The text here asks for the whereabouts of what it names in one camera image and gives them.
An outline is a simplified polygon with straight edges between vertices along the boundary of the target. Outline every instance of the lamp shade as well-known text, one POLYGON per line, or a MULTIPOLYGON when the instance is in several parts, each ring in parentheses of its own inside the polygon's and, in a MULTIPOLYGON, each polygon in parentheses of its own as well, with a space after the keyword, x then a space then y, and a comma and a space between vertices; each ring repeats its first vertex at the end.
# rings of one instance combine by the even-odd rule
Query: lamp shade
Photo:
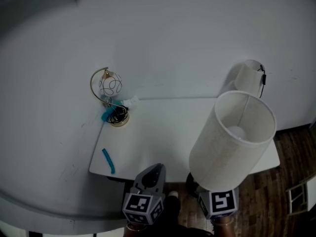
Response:
POLYGON ((190 153, 193 178, 213 192, 236 188, 275 133, 275 116, 261 99, 242 91, 220 95, 190 153))
POLYGON ((246 91, 254 96, 258 96, 262 86, 263 71, 260 69, 260 62, 246 60, 234 81, 237 90, 246 91))

